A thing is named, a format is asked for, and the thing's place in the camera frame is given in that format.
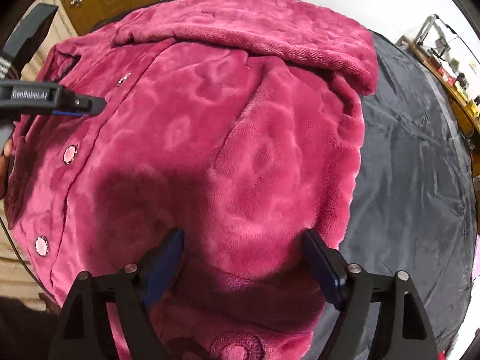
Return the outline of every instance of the pink fleece jacket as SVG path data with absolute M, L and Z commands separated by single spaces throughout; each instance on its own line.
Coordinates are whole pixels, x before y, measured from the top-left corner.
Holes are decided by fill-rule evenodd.
M 151 311 L 172 356 L 299 359 L 324 303 L 299 236 L 344 238 L 369 32 L 297 0 L 180 0 L 56 45 L 38 79 L 58 78 L 107 106 L 22 118 L 6 197 L 57 302 L 80 271 L 116 272 L 181 227 L 182 268 Z

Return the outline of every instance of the desk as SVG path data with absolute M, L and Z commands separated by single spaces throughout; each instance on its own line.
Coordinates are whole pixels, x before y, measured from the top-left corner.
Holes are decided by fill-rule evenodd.
M 443 78 L 441 77 L 440 73 L 438 73 L 437 69 L 435 69 L 428 61 L 428 56 L 424 54 L 422 50 L 420 50 L 417 45 L 411 41 L 410 39 L 402 36 L 399 40 L 400 42 L 404 42 L 409 45 L 409 48 L 412 50 L 413 54 L 416 58 L 426 67 L 431 73 L 440 81 L 445 88 L 447 94 L 449 95 L 450 105 L 452 110 L 457 117 L 458 124 L 462 129 L 463 133 L 466 136 L 472 136 L 474 132 L 480 133 L 480 120 L 476 117 L 470 107 L 468 106 L 465 98 L 458 92 L 455 86 L 450 86 L 446 83 Z

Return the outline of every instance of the bolt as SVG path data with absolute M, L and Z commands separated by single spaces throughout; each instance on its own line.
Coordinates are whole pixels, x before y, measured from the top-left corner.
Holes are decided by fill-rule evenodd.
M 131 264 L 125 265 L 125 272 L 128 273 L 128 274 L 132 274 L 132 273 L 136 272 L 137 269 L 138 269 L 137 264 L 131 263 Z
M 88 276 L 90 276 L 90 272 L 88 271 L 81 271 L 78 275 L 77 275 L 77 280 L 86 280 L 88 278 Z
M 407 281 L 410 278 L 409 274 L 406 273 L 405 271 L 398 271 L 397 276 L 400 280 L 403 280 L 403 281 Z
M 350 264 L 347 269 L 353 274 L 359 274 L 362 271 L 362 267 L 358 264 Z

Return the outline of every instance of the door handle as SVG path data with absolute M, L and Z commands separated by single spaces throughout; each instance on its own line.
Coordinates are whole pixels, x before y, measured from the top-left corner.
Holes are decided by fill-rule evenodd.
M 82 4 L 82 2 L 83 2 L 83 0 L 72 0 L 72 1 L 70 2 L 70 6 L 71 6 L 71 7 L 78 7 L 78 6 L 80 6 L 80 5 Z

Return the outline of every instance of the curtain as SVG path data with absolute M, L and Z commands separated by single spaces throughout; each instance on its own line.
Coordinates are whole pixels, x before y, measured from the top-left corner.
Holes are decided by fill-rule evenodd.
M 53 45 L 72 36 L 77 36 L 60 0 L 36 0 L 27 13 L 33 9 L 37 3 L 54 4 L 59 8 L 48 36 L 30 63 L 23 69 L 23 80 L 35 79 Z M 6 224 L 3 202 L 0 202 L 0 215 Z M 21 250 L 20 253 L 22 254 L 23 260 L 27 262 L 27 257 L 25 257 Z M 31 308 L 44 310 L 45 304 L 38 298 L 39 292 L 41 292 L 41 289 L 28 275 L 20 262 L 18 262 L 6 235 L 3 230 L 0 229 L 0 295 L 19 298 L 24 304 Z

